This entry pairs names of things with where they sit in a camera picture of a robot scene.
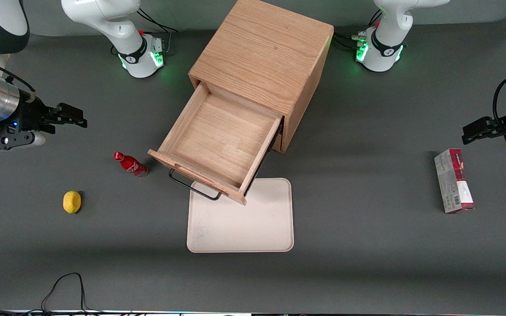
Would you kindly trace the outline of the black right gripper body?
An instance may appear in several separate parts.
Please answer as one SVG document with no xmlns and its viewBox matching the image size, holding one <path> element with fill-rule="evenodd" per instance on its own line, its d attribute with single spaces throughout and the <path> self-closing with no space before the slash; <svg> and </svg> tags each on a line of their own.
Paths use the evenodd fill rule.
<svg viewBox="0 0 506 316">
<path fill-rule="evenodd" d="M 16 131 L 41 131 L 55 134 L 54 123 L 58 122 L 58 108 L 46 106 L 38 97 L 31 103 L 29 95 L 21 93 L 16 110 L 11 116 L 3 120 L 3 126 L 14 128 Z"/>
</svg>

